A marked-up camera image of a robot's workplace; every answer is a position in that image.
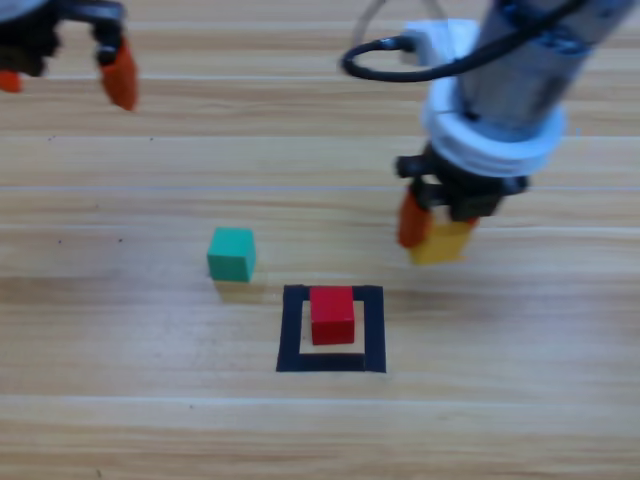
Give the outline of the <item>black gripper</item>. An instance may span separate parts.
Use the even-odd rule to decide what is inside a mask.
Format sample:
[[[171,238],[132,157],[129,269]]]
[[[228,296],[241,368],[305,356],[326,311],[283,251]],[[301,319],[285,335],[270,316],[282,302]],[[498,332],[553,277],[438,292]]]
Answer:
[[[451,221],[466,221],[474,229],[479,218],[496,213],[505,197],[529,187],[527,176],[490,177],[463,170],[431,144],[421,154],[397,157],[395,172],[411,180],[398,211],[397,241],[405,249],[425,241],[432,208],[447,206]]]
[[[112,104],[133,111],[138,101],[138,70],[124,37],[125,7],[117,1],[3,1],[0,90],[20,93],[19,73],[44,74],[46,60],[61,47],[57,27],[64,21],[91,26],[103,90]]]

